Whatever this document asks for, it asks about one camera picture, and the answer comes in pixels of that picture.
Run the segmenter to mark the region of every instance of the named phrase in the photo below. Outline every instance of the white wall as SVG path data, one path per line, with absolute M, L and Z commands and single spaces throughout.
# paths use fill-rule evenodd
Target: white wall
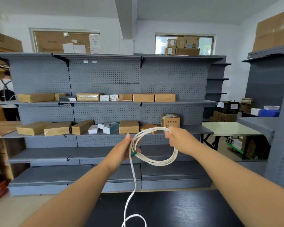
M 258 22 L 281 12 L 284 12 L 284 0 L 280 0 L 240 24 L 240 38 L 238 40 L 239 47 L 236 62 L 234 63 L 235 72 L 230 80 L 231 88 L 229 95 L 232 99 L 241 100 L 241 98 L 245 96 L 250 64 L 242 63 L 241 61 L 246 60 L 247 54 L 253 49 Z
M 134 38 L 135 53 L 155 53 L 155 34 L 183 34 L 215 36 L 214 55 L 226 55 L 227 63 L 235 62 L 238 44 L 238 29 L 234 24 L 170 22 L 155 20 L 138 20 L 137 35 Z M 232 78 L 235 69 L 233 65 L 225 68 L 224 77 Z M 230 81 L 223 83 L 223 92 L 230 92 Z M 222 95 L 222 99 L 231 99 Z
M 8 20 L 3 20 L 2 25 L 4 34 L 22 41 L 24 52 L 33 52 L 30 28 L 48 28 L 99 32 L 101 53 L 120 54 L 117 18 L 8 15 Z

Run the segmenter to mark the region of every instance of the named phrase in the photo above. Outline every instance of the floor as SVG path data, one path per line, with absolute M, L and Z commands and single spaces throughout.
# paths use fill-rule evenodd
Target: floor
M 214 138 L 210 136 L 208 141 L 212 143 Z M 234 161 L 241 159 L 238 153 L 233 152 L 231 148 L 226 145 L 226 138 L 224 137 L 220 138 L 218 152 Z M 214 184 L 212 184 L 209 188 L 183 190 L 203 189 L 216 189 L 216 187 Z M 53 196 L 54 195 L 28 195 L 10 197 L 9 194 L 5 195 L 2 199 L 0 199 L 0 227 L 17 227 L 40 206 L 49 201 Z

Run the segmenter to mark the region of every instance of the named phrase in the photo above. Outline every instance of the black table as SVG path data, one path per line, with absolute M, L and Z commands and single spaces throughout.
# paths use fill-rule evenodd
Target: black table
M 86 227 L 121 227 L 125 203 L 130 193 L 104 193 L 91 213 Z M 148 227 L 243 226 L 218 190 L 137 192 L 127 207 L 126 217 L 142 215 Z M 127 227 L 143 227 L 133 217 Z

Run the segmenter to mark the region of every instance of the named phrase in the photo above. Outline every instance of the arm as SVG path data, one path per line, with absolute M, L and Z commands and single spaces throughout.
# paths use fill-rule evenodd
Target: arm
M 127 134 L 100 164 L 45 203 L 20 227 L 84 226 L 107 179 L 129 158 L 130 142 Z
M 200 143 L 184 129 L 169 127 L 165 137 L 194 157 L 246 227 L 284 226 L 284 189 Z

